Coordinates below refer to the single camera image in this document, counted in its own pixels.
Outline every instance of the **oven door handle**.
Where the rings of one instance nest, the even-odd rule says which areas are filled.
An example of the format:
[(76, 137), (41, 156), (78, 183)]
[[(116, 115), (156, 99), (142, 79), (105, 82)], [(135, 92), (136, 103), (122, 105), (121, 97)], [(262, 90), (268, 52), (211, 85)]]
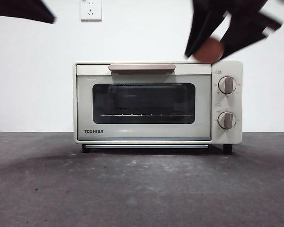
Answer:
[(111, 64), (109, 70), (119, 74), (127, 73), (172, 73), (174, 64)]

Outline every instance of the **beige handle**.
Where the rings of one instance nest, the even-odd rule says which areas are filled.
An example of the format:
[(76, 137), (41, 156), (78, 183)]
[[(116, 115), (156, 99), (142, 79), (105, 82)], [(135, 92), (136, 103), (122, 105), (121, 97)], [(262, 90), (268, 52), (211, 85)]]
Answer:
[(112, 72), (128, 72), (128, 71), (168, 71), (173, 72), (176, 68), (174, 64), (112, 64), (108, 66)]

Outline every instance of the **oven rack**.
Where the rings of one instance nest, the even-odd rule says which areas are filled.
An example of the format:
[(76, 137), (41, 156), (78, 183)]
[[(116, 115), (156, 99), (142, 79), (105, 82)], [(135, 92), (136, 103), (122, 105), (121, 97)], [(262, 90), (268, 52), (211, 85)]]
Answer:
[(184, 114), (101, 114), (101, 117), (192, 117)]

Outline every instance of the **control knob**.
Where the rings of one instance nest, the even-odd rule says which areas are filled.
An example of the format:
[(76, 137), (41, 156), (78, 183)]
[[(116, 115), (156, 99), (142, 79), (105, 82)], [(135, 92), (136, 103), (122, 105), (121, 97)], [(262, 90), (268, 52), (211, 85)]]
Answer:
[(236, 116), (232, 112), (223, 112), (218, 117), (218, 123), (224, 129), (231, 129), (236, 124)]
[(234, 77), (226, 76), (220, 79), (219, 89), (224, 94), (231, 94), (237, 87), (237, 82)]

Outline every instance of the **toshiba logo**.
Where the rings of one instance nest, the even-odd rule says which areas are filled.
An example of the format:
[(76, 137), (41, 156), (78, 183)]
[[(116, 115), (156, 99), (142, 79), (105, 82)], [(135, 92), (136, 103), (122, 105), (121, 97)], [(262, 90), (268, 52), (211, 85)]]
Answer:
[(92, 130), (84, 130), (84, 133), (104, 133), (103, 130), (92, 129)]

